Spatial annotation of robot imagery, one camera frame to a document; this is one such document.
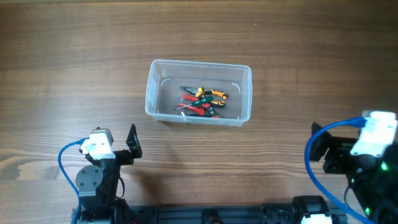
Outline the black red screwdriver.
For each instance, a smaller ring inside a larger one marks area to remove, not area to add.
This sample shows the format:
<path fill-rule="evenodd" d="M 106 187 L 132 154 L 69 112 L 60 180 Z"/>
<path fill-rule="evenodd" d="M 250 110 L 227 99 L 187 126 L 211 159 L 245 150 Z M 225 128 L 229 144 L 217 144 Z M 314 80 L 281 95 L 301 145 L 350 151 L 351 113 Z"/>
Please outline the black red screwdriver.
<path fill-rule="evenodd" d="M 207 118 L 223 118 L 218 112 L 216 112 L 212 107 L 209 108 L 196 108 L 189 106 L 187 110 L 192 111 L 193 114 L 189 114 L 189 116 L 199 116 L 199 117 L 207 117 Z"/>

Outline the red handle wire stripper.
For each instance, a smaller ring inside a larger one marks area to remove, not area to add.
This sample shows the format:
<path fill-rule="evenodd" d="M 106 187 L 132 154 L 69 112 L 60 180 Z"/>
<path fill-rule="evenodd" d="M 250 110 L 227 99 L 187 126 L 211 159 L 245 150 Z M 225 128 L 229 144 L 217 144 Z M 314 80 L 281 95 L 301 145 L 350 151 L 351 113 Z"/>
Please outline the red handle wire stripper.
<path fill-rule="evenodd" d="M 190 96 L 190 95 L 182 95 L 183 100 L 188 100 L 191 101 L 192 103 L 186 105 L 186 104 L 178 104 L 177 109 L 187 109 L 189 111 L 192 111 L 193 114 L 190 114 L 190 116 L 201 116 L 201 117 L 210 117 L 210 118 L 215 118 L 217 117 L 217 114 L 213 107 L 210 105 L 210 102 L 213 100 L 212 96 L 205 96 L 201 99 Z"/>

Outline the orange black needle-nose pliers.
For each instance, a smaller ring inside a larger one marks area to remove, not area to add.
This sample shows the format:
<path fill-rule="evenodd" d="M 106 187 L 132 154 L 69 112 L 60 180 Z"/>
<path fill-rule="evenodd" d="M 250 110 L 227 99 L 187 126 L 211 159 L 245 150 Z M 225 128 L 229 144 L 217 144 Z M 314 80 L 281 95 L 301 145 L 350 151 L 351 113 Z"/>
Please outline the orange black needle-nose pliers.
<path fill-rule="evenodd" d="M 203 98 L 204 96 L 208 96 L 208 95 L 222 97 L 224 100 L 226 100 L 228 98 L 227 92 L 222 91 L 222 90 L 206 89 L 203 87 L 193 88 L 193 87 L 189 87 L 189 86 L 181 86 L 180 88 L 182 90 L 188 92 L 189 94 L 194 95 L 197 98 Z M 225 102 L 213 100 L 210 103 L 210 105 L 219 107 L 219 108 L 224 108 Z"/>

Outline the green handle screwdriver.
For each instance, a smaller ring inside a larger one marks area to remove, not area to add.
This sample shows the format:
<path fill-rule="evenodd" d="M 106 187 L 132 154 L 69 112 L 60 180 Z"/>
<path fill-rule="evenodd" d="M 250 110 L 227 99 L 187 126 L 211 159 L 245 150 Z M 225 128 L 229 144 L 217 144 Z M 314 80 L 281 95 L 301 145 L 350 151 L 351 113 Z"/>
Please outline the green handle screwdriver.
<path fill-rule="evenodd" d="M 182 108 L 199 108 L 199 107 L 204 107 L 204 106 L 210 106 L 210 103 L 214 100 L 212 96 L 204 96 L 203 98 L 197 98 L 195 96 L 191 95 L 182 95 L 183 100 L 188 100 L 191 101 L 190 104 L 179 104 L 175 110 L 179 110 Z"/>

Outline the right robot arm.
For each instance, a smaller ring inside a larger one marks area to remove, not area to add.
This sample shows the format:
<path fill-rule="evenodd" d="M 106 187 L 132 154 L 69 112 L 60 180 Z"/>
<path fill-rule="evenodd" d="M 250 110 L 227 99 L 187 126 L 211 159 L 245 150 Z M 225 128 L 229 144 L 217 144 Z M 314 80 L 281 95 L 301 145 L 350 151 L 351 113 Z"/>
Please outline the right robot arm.
<path fill-rule="evenodd" d="M 304 163 L 308 176 L 329 200 L 362 223 L 397 223 L 397 141 L 388 124 L 371 130 L 362 117 L 331 123 L 313 123 Z M 339 201 L 312 171 L 310 163 L 324 158 L 324 172 L 345 175 L 363 209 L 360 215 Z"/>

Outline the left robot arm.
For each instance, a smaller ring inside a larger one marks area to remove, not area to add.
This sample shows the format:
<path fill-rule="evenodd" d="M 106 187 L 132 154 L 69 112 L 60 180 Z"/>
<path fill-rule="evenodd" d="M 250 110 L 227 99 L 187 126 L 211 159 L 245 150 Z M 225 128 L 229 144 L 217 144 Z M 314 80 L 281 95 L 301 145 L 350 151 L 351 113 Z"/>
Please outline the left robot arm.
<path fill-rule="evenodd" d="M 96 128 L 80 143 L 80 152 L 90 165 L 76 175 L 79 206 L 72 215 L 72 223 L 139 223 L 126 200 L 117 195 L 118 184 L 125 188 L 121 167 L 142 157 L 136 126 L 130 127 L 127 149 L 114 151 L 113 142 L 108 128 Z"/>

